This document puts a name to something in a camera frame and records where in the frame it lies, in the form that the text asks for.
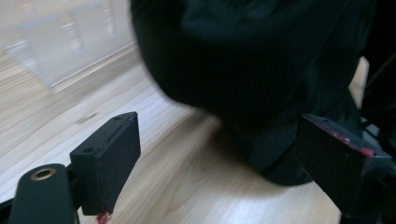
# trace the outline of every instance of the red marking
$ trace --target red marking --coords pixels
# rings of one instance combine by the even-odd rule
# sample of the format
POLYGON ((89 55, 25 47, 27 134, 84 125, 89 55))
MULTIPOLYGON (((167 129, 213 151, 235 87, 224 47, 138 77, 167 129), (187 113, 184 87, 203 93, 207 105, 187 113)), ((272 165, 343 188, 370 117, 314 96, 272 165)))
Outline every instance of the red marking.
POLYGON ((332 129, 328 128, 328 127, 323 127, 326 131, 328 131, 329 133, 332 134, 332 136, 338 138, 339 140, 343 141, 346 145, 350 146, 350 147, 354 147, 354 145, 351 144, 350 139, 341 135, 338 132, 333 131, 332 129))
POLYGON ((96 220, 98 221, 98 224, 107 224, 107 222, 110 219, 111 219, 111 215, 108 212, 99 214, 99 216, 96 218, 96 220))
POLYGON ((361 149, 361 154, 370 158, 372 158, 375 155, 372 149, 365 147, 361 149))

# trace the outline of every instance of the black bag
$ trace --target black bag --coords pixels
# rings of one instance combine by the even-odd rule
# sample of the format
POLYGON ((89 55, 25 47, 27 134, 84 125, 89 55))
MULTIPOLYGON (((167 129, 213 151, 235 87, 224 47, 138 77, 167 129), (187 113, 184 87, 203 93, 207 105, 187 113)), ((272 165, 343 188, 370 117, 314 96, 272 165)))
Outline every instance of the black bag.
POLYGON ((281 185, 310 181, 292 156, 302 113, 361 135, 347 87, 371 0, 132 0, 148 70, 170 98, 218 116, 249 163, 281 185))

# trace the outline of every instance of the black fabric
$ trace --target black fabric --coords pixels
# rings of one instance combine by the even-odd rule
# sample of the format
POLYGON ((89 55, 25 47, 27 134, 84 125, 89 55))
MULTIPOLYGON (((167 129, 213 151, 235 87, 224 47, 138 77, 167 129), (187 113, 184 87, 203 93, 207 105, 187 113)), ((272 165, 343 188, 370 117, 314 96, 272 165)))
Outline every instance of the black fabric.
POLYGON ((370 62, 369 81, 396 51, 395 10, 395 1, 378 0, 376 3, 372 30, 364 51, 364 57, 370 62))
POLYGON ((368 82, 361 112, 385 133, 396 131, 396 50, 368 82))
MULTIPOLYGON (((361 134, 347 86, 371 19, 361 13, 373 3, 132 0, 131 10, 143 59, 165 94, 221 118, 268 177, 271 165, 298 165, 288 153, 302 113, 361 134)), ((287 185, 306 182, 272 169, 287 185)))

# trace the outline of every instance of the black plastic part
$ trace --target black plastic part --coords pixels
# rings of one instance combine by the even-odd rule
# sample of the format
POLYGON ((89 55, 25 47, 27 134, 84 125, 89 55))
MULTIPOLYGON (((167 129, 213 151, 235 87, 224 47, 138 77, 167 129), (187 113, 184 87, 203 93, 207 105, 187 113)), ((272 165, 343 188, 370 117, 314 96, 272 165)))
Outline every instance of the black plastic part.
POLYGON ((140 156, 135 112, 116 116, 70 153, 73 172, 82 176, 86 216, 114 210, 116 200, 140 156))
POLYGON ((0 203, 0 224, 7 224, 14 200, 10 199, 0 203))
POLYGON ((82 203, 87 200, 88 194, 85 189, 85 183, 82 176, 76 175, 73 172, 71 164, 67 166, 67 175, 73 195, 73 205, 76 211, 81 207, 82 203))
POLYGON ((63 165, 40 166, 22 176, 8 223, 78 223, 63 165))
POLYGON ((382 212, 383 224, 396 223, 396 167, 389 170, 378 181, 380 210, 382 212))
POLYGON ((372 214, 379 204, 374 184, 393 165, 387 153, 336 123, 312 115, 300 120, 295 156, 348 217, 372 214))

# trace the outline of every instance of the wooden floor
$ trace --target wooden floor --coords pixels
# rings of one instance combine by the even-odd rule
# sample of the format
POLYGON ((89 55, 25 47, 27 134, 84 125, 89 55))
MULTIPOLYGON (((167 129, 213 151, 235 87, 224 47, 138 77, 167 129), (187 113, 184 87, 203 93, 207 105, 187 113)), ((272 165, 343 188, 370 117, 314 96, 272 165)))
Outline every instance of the wooden floor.
POLYGON ((22 174, 68 164, 68 153, 108 119, 136 111, 142 156, 109 223, 338 223, 338 209, 315 183, 284 188, 257 175, 216 118, 166 99, 142 63, 55 90, 0 56, 1 202, 22 174))

